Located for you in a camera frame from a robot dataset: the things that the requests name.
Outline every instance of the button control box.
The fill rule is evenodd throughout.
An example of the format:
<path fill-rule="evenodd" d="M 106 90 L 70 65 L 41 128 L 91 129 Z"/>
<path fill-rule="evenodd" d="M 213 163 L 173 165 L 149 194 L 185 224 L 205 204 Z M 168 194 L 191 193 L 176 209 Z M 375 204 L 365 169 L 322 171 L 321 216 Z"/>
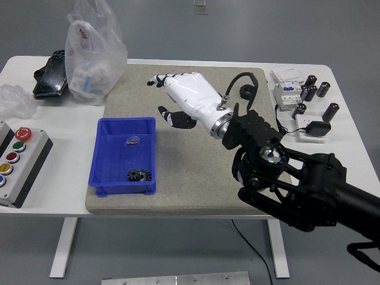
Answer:
<path fill-rule="evenodd" d="M 0 157 L 0 205 L 20 208 L 53 142 L 42 129 L 18 129 Z"/>

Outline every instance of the blue plastic bin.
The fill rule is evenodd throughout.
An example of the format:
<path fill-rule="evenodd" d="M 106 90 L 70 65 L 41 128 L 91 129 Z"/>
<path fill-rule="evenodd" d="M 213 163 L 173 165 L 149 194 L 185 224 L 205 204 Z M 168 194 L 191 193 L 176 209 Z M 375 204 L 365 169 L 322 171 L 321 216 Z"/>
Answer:
<path fill-rule="evenodd" d="M 151 181 L 131 182 L 128 172 L 144 169 Z M 98 197 L 109 194 L 156 192 L 156 120 L 144 118 L 102 118 L 97 124 L 96 142 L 88 184 Z"/>

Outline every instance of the blue button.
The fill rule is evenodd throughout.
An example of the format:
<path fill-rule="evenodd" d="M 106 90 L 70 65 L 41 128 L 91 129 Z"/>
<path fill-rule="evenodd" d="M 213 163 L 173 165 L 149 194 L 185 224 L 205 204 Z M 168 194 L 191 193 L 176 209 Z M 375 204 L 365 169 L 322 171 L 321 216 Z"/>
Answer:
<path fill-rule="evenodd" d="M 2 187 L 2 186 L 4 186 L 5 185 L 5 183 L 6 183 L 6 178 L 5 177 L 2 177 L 1 175 L 0 175 L 0 187 Z"/>

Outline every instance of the plastic bag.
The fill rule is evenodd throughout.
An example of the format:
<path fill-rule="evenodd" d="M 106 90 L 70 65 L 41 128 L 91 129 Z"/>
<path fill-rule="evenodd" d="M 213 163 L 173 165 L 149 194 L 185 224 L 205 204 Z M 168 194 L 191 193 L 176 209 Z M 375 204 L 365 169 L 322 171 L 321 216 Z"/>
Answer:
<path fill-rule="evenodd" d="M 97 11 L 87 0 L 75 0 L 67 15 L 65 68 L 74 97 L 97 105 L 125 72 L 128 52 L 111 7 L 105 0 L 93 2 Z"/>
<path fill-rule="evenodd" d="M 30 119 L 37 112 L 37 101 L 33 94 L 26 92 L 21 86 L 0 86 L 1 119 Z"/>

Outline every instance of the white table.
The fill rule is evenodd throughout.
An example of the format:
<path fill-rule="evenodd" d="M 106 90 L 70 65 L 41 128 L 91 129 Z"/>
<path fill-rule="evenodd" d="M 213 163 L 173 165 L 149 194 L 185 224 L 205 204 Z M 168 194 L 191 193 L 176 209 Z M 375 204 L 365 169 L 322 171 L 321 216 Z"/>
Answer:
<path fill-rule="evenodd" d="M 32 92 L 36 82 L 35 70 L 46 64 L 48 57 L 16 56 L 11 58 L 0 74 L 0 85 L 20 85 Z M 254 64 L 237 62 L 194 62 L 130 59 L 128 64 L 193 65 L 210 67 L 254 67 L 264 70 L 270 92 L 275 86 L 273 68 L 287 66 L 296 68 L 306 78 L 309 74 L 318 77 L 317 84 L 328 81 L 331 88 L 325 98 L 315 97 L 308 104 L 309 115 L 321 116 L 331 102 L 338 103 L 340 110 L 331 121 L 332 130 L 324 144 L 300 143 L 297 134 L 286 135 L 285 147 L 304 153 L 335 153 L 347 170 L 347 183 L 380 197 L 380 183 L 364 148 L 360 135 L 352 120 L 347 105 L 339 90 L 332 71 L 324 65 Z M 62 278 L 68 259 L 72 237 L 78 217 L 91 217 L 84 206 L 88 174 L 96 137 L 97 120 L 103 116 L 104 106 L 85 106 L 64 100 L 62 105 L 40 102 L 37 113 L 28 120 L 6 118 L 12 129 L 21 126 L 43 128 L 54 142 L 33 187 L 21 209 L 0 207 L 3 215 L 48 215 L 66 217 L 53 263 L 51 277 Z M 289 130 L 296 129 L 291 112 L 279 112 L 278 118 Z M 289 277 L 285 251 L 278 220 L 268 215 L 248 216 L 248 219 L 268 219 L 271 244 L 277 277 Z"/>

